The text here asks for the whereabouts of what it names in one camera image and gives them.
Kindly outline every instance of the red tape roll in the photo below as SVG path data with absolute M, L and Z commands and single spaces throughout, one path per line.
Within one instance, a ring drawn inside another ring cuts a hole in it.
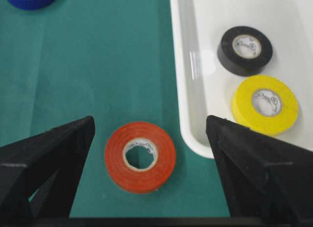
M 126 153 L 143 146 L 154 161 L 145 169 L 137 169 L 126 160 Z M 134 122 L 119 128 L 105 149 L 105 163 L 112 180 L 122 189 L 145 194 L 160 188 L 170 177 L 176 162 L 176 151 L 169 135 L 147 122 Z

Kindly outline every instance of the black tape roll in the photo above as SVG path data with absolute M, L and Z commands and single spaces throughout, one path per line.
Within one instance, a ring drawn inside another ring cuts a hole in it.
M 251 76 L 260 73 L 270 61 L 273 48 L 260 31 L 237 26 L 223 35 L 217 55 L 228 71 L 240 76 Z

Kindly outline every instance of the yellow tape roll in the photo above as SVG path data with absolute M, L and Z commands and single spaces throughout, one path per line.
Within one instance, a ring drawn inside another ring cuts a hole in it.
M 265 75 L 243 81 L 232 98 L 231 109 L 239 124 L 269 136 L 287 130 L 298 117 L 298 103 L 291 90 Z

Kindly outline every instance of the green table surface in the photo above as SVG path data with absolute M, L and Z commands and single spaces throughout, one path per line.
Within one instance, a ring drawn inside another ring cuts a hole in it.
M 56 0 L 37 11 L 0 0 L 0 60 L 1 146 L 95 119 L 71 217 L 229 216 L 214 160 L 180 135 L 169 0 Z M 162 127 L 177 150 L 167 183 L 146 195 L 116 186 L 103 159 L 133 121 Z

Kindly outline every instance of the white cardboard core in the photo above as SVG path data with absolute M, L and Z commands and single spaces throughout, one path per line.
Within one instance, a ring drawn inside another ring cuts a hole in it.
M 239 35 L 233 40 L 235 52 L 246 59 L 253 59 L 260 55 L 262 46 L 259 40 L 251 35 Z
M 282 109 L 279 95 L 269 89 L 257 90 L 252 96 L 252 105 L 258 113 L 268 117 L 278 115 Z
M 127 153 L 129 150 L 131 150 L 132 148 L 136 147 L 136 146 L 142 146 L 142 147 L 146 148 L 150 154 L 152 154 L 152 156 L 153 156 L 153 161 L 152 161 L 152 163 L 149 165 L 149 167 L 140 169 L 140 168 L 136 168 L 136 167 L 134 167 L 134 166 L 131 166 L 131 165 L 128 163 L 128 161 L 127 161 L 127 159 L 126 159 L 126 153 Z M 144 172 L 144 171 L 148 171 L 149 169 L 151 169 L 151 168 L 156 164 L 157 158 L 158 158 L 158 152 L 157 152 L 157 147 L 156 147 L 156 145 L 155 145 L 152 141 L 150 141 L 150 140 L 148 140 L 148 139 L 146 139 L 146 138 L 140 138 L 140 137 L 139 137 L 139 138 L 134 138 L 134 139 L 132 139 L 131 141 L 129 141 L 129 142 L 125 145 L 125 147 L 124 147 L 124 149 L 123 149 L 123 160 L 124 160 L 124 163 L 125 163 L 126 166 L 128 166 L 130 169 L 132 169 L 132 170 L 134 170 L 134 171 L 137 171 L 137 172 Z

